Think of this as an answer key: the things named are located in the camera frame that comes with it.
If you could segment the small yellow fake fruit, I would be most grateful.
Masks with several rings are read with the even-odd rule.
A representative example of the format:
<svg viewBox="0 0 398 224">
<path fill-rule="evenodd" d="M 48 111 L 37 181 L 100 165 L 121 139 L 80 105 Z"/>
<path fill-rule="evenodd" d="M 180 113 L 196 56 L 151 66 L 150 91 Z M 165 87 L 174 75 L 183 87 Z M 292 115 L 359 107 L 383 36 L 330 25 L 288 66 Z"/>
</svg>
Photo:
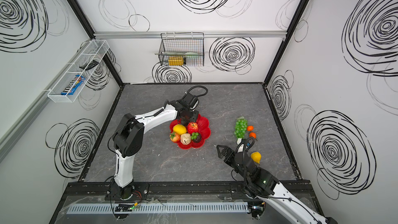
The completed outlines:
<svg viewBox="0 0 398 224">
<path fill-rule="evenodd" d="M 250 157 L 255 163 L 260 164 L 262 155 L 259 152 L 253 152 Z"/>
</svg>

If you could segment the black fake avocado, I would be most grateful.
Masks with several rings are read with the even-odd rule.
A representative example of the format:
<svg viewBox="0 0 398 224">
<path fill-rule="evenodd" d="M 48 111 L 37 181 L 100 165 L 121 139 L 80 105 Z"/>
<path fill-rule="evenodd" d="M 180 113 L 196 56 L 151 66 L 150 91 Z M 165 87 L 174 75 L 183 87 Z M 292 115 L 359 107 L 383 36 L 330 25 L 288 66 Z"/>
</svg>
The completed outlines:
<svg viewBox="0 0 398 224">
<path fill-rule="evenodd" d="M 184 126 L 187 126 L 189 124 L 189 121 L 186 120 L 186 119 L 180 119 L 180 124 L 184 125 Z"/>
</svg>

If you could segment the fake red apple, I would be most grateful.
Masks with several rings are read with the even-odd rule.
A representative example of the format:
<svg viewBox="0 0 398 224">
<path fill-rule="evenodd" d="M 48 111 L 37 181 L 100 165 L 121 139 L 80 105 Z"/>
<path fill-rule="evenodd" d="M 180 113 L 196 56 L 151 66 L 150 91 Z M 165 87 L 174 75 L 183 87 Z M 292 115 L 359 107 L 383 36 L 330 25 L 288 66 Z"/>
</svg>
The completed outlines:
<svg viewBox="0 0 398 224">
<path fill-rule="evenodd" d="M 187 125 L 188 133 L 190 133 L 190 134 L 198 133 L 198 130 L 199 130 L 199 126 L 196 122 L 188 123 L 188 125 Z"/>
</svg>

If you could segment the yellow fake lemon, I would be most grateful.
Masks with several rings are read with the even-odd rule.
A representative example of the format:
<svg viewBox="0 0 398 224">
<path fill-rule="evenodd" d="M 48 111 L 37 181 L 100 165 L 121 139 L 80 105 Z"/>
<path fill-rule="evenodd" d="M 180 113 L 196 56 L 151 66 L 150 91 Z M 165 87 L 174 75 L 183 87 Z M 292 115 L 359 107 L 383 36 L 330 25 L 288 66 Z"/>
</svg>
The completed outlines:
<svg viewBox="0 0 398 224">
<path fill-rule="evenodd" d="M 175 133 L 177 133 L 178 135 L 183 135 L 188 132 L 187 128 L 182 124 L 177 124 L 177 125 L 173 126 L 173 131 Z"/>
</svg>

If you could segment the red flower-shaped fruit bowl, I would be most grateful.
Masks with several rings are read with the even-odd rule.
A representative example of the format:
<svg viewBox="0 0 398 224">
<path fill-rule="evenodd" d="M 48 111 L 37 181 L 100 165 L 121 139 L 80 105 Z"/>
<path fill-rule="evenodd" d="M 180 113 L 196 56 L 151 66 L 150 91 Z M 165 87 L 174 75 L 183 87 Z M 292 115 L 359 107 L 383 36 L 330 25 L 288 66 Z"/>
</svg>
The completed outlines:
<svg viewBox="0 0 398 224">
<path fill-rule="evenodd" d="M 178 145 L 179 148 L 181 149 L 190 149 L 190 148 L 200 148 L 202 147 L 206 140 L 210 137 L 211 135 L 211 130 L 209 127 L 209 120 L 205 117 L 202 117 L 201 115 L 198 115 L 197 121 L 196 123 L 199 126 L 199 130 L 198 132 L 201 133 L 202 135 L 202 141 L 198 144 L 195 144 L 193 142 L 191 142 L 189 145 L 182 145 L 181 142 L 176 143 Z M 180 124 L 180 120 L 173 120 L 170 124 L 170 134 L 173 132 L 173 126 Z"/>
</svg>

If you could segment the dark mangosteen with green calyx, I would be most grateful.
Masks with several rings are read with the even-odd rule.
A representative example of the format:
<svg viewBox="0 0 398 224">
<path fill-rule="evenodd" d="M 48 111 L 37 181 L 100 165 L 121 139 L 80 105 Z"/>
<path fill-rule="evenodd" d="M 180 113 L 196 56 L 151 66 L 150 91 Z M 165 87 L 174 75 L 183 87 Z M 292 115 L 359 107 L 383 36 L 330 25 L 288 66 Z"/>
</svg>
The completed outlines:
<svg viewBox="0 0 398 224">
<path fill-rule="evenodd" d="M 198 144 L 202 141 L 202 135 L 199 132 L 194 132 L 191 134 L 191 142 Z"/>
</svg>

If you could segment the fake red strawberry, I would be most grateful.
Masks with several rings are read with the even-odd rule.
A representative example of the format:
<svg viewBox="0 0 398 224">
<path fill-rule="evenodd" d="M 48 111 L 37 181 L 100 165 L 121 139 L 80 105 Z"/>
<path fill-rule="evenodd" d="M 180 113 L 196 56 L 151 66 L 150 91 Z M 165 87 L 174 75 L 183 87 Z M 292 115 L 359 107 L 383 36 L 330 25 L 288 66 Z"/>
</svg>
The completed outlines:
<svg viewBox="0 0 398 224">
<path fill-rule="evenodd" d="M 176 133 L 176 132 L 172 132 L 172 133 L 170 134 L 170 140 L 171 140 L 173 143 L 178 143 L 178 142 L 180 142 L 180 135 L 179 135 L 178 133 Z"/>
</svg>

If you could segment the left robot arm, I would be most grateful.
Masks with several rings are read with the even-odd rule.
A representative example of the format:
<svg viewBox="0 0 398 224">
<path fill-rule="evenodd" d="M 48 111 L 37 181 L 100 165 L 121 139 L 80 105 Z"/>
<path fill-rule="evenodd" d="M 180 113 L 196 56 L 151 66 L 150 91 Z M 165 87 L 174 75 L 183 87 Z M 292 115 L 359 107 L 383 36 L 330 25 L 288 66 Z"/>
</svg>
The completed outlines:
<svg viewBox="0 0 398 224">
<path fill-rule="evenodd" d="M 195 109 L 198 103 L 198 96 L 186 92 L 182 99 L 166 101 L 159 109 L 135 116 L 126 114 L 122 117 L 115 134 L 112 135 L 116 153 L 116 172 L 111 179 L 111 197 L 128 200 L 134 195 L 134 159 L 142 148 L 145 133 L 168 121 L 195 122 L 199 115 Z"/>
</svg>

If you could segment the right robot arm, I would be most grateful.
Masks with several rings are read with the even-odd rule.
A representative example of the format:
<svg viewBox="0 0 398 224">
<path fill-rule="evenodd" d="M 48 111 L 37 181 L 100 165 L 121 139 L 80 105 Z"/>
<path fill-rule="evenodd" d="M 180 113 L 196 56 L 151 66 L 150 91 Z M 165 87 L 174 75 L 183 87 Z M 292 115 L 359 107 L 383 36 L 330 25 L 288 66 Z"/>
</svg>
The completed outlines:
<svg viewBox="0 0 398 224">
<path fill-rule="evenodd" d="M 216 146 L 218 157 L 242 178 L 246 194 L 270 205 L 292 224 L 335 224 L 295 197 L 274 175 L 258 166 L 248 153 L 225 145 Z"/>
</svg>

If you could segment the green fake grape bunch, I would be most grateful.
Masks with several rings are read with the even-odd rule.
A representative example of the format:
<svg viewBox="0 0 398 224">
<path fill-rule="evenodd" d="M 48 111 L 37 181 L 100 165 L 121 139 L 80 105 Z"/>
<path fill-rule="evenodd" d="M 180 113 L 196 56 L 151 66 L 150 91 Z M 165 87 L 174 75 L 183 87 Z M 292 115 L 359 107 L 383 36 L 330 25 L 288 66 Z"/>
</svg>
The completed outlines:
<svg viewBox="0 0 398 224">
<path fill-rule="evenodd" d="M 245 137 L 248 127 L 248 121 L 245 117 L 241 116 L 236 119 L 234 135 L 237 139 L 243 139 Z"/>
</svg>

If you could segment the yellow box in basket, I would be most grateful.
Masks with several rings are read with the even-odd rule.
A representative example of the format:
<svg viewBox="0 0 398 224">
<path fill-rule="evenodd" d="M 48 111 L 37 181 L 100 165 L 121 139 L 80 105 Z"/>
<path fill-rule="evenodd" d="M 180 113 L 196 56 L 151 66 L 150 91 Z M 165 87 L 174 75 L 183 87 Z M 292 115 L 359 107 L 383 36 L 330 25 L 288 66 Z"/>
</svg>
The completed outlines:
<svg viewBox="0 0 398 224">
<path fill-rule="evenodd" d="M 185 60 L 183 56 L 169 56 L 168 65 L 169 66 L 183 66 Z"/>
</svg>

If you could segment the black remote control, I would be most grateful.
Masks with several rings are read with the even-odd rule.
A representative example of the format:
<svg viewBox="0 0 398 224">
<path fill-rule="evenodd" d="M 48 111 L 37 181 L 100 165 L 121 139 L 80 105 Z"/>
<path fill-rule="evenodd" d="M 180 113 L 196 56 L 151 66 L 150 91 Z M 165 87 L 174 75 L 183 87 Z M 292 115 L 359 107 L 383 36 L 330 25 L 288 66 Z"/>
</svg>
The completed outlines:
<svg viewBox="0 0 398 224">
<path fill-rule="evenodd" d="M 81 65 L 79 68 L 82 69 L 83 71 L 89 71 L 98 65 L 99 65 L 98 61 L 92 60 L 91 62 Z"/>
</svg>

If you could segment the blue candy packet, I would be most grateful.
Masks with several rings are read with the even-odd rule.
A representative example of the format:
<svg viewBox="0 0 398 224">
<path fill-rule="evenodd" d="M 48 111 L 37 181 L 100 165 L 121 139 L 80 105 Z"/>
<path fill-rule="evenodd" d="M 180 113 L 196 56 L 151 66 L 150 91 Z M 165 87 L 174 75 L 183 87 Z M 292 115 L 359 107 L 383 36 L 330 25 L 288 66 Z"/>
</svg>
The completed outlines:
<svg viewBox="0 0 398 224">
<path fill-rule="evenodd" d="M 75 75 L 68 86 L 61 92 L 61 95 L 73 95 L 85 81 L 85 77 L 81 75 Z"/>
</svg>

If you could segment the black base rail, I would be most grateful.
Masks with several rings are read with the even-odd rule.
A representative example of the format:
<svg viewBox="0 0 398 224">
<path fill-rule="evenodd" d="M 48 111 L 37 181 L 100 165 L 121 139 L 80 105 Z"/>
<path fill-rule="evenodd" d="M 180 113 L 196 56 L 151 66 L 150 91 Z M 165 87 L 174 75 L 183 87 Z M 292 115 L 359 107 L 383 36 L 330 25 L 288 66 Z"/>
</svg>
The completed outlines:
<svg viewBox="0 0 398 224">
<path fill-rule="evenodd" d="M 237 181 L 196 181 L 196 182 L 134 182 L 137 194 L 133 199 L 142 200 L 168 196 L 204 196 L 216 195 L 227 199 L 248 199 L 243 185 Z M 69 183 L 63 193 L 68 196 L 105 196 L 108 192 L 117 193 L 118 190 L 109 182 Z"/>
</svg>

